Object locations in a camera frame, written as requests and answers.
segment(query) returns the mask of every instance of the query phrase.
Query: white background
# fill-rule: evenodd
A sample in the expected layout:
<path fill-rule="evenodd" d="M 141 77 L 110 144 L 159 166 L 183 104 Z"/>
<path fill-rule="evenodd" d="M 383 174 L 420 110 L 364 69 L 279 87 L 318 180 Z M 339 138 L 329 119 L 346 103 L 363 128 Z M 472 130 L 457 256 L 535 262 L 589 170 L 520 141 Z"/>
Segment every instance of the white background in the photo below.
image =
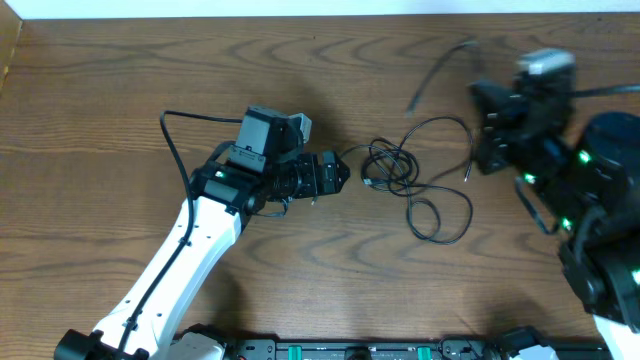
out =
<path fill-rule="evenodd" d="M 5 1 L 23 19 L 640 11 L 640 0 Z"/>

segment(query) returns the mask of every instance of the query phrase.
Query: wooden table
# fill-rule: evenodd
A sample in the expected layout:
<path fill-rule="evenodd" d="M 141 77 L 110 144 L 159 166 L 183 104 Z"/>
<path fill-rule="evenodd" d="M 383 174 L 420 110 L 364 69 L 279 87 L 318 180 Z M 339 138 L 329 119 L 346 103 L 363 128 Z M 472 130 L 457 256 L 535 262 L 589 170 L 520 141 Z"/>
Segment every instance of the wooden table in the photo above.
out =
<path fill-rule="evenodd" d="M 270 19 L 29 21 L 0 98 L 0 355 L 50 358 L 69 328 L 91 331 L 164 241 L 184 198 L 157 117 L 165 109 L 240 117 L 260 103 L 313 121 L 310 150 L 399 141 L 420 119 L 479 121 L 454 56 L 416 118 L 403 111 L 435 59 L 470 37 L 492 78 L 542 47 L 572 51 L 578 87 L 640 80 L 638 15 L 395 16 Z M 638 97 L 579 100 L 574 141 L 607 110 L 640 112 Z M 187 169 L 238 127 L 170 120 Z M 408 143 L 424 177 L 466 154 L 455 124 Z M 468 183 L 472 227 L 454 246 L 414 238 L 406 203 L 353 177 L 337 196 L 292 204 L 285 219 L 254 218 L 206 280 L 183 326 L 282 338 L 492 335 L 533 325 L 595 337 L 560 272 L 560 239 L 543 236 L 513 192 L 513 170 Z M 428 194 L 445 233 L 461 200 Z M 417 209 L 428 229 L 433 217 Z"/>

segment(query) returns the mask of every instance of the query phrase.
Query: green light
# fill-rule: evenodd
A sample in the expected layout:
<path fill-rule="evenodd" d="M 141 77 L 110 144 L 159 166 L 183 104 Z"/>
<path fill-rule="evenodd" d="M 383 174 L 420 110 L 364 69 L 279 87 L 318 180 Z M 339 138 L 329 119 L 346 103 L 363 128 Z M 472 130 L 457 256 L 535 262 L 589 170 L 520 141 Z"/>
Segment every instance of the green light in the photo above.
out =
<path fill-rule="evenodd" d="M 526 182 L 528 182 L 529 184 L 535 184 L 536 183 L 536 177 L 531 175 L 531 174 L 524 174 L 524 180 Z"/>
<path fill-rule="evenodd" d="M 565 229 L 567 229 L 567 230 L 569 230 L 569 231 L 570 231 L 570 230 L 571 230 L 571 226 L 572 226 L 572 225 L 573 225 L 573 224 L 571 223 L 571 221 L 569 221 L 569 219 L 567 219 L 567 218 L 562 218 L 562 227 L 563 227 L 563 228 L 565 228 Z"/>
<path fill-rule="evenodd" d="M 580 161 L 582 161 L 583 164 L 591 161 L 591 155 L 589 155 L 589 153 L 584 150 L 580 151 L 580 154 L 578 154 L 578 156 L 580 156 Z"/>

